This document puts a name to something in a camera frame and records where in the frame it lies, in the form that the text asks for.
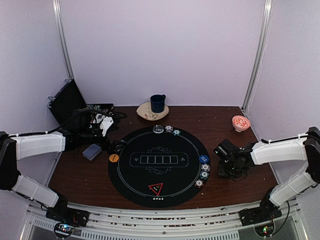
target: beige plate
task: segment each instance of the beige plate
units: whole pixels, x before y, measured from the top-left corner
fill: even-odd
[[[149,101],[142,103],[138,109],[136,110],[136,113],[149,121],[157,121],[159,119],[163,119],[165,116],[169,113],[169,107],[167,105],[164,105],[164,111],[155,113],[151,110],[151,103]]]

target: white wall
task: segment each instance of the white wall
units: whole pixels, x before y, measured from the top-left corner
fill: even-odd
[[[63,0],[76,82],[86,102],[241,106],[264,0]]]
[[[0,0],[0,131],[44,131],[57,126],[47,109],[67,78],[52,0]],[[21,172],[46,183],[55,154],[18,163]],[[1,239],[16,239],[28,202],[0,191]]]
[[[279,139],[320,128],[320,2],[276,0],[257,89],[249,108],[264,139]],[[273,164],[281,181],[301,162]],[[310,230],[319,239],[320,187],[298,197]]]

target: vent grille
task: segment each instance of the vent grille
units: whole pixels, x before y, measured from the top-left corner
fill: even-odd
[[[33,225],[43,229],[48,229],[52,231],[54,230],[54,224],[52,222],[40,218],[36,218],[33,222]]]
[[[85,240],[152,240],[159,239],[158,237],[128,237],[128,236],[115,236],[111,234],[92,232],[89,230],[81,231],[81,238]],[[227,233],[218,233],[212,234],[202,237],[193,237],[193,238],[181,238],[181,237],[170,237],[170,240],[240,240],[238,231],[231,231]]]

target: round black mat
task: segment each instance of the round black mat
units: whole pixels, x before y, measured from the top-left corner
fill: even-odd
[[[125,198],[142,206],[164,208],[186,202],[200,192],[195,186],[203,164],[199,157],[209,156],[208,152],[195,136],[179,130],[180,135],[175,136],[144,127],[122,139],[127,145],[118,162],[109,161],[108,172]]]

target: dark brown wooden tabletop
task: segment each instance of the dark brown wooden tabletop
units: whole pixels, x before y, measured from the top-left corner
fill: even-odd
[[[178,206],[163,209],[196,209],[251,203],[261,200],[268,189],[277,185],[269,164],[255,166],[248,171],[248,177],[234,182],[217,175],[218,156],[214,148],[223,140],[229,139],[242,147],[247,142],[257,141],[251,129],[236,132],[232,117],[242,115],[238,107],[220,106],[170,106],[170,113],[158,121],[147,121],[136,113],[137,107],[116,107],[117,112],[128,114],[112,131],[111,140],[121,140],[126,134],[143,127],[171,125],[196,136],[209,152],[211,162],[210,177],[202,191],[191,200]],[[69,202],[90,206],[151,209],[137,205],[124,198],[108,176],[109,155],[100,153],[94,160],[83,157],[80,151],[64,152],[53,173],[49,187],[63,194]]]

